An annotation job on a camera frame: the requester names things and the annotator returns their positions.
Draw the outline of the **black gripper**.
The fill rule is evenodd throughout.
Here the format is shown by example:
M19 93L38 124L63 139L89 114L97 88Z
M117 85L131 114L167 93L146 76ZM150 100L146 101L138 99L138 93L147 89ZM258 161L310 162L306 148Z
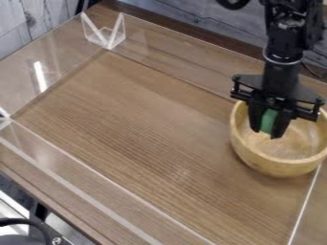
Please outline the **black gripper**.
M266 58L261 75L237 74L230 96L249 106L250 125L261 131L268 109L274 109L272 138L284 136L293 120L317 122L325 99L300 79L301 59L293 61Z

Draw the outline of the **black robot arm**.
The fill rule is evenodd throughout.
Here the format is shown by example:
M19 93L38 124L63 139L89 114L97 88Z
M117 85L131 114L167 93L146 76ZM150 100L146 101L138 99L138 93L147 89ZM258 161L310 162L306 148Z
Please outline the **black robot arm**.
M249 106L253 131L284 136L297 119L316 122L325 99L300 79L305 52L324 39L324 0L260 0L268 45L261 75L236 75L230 96Z

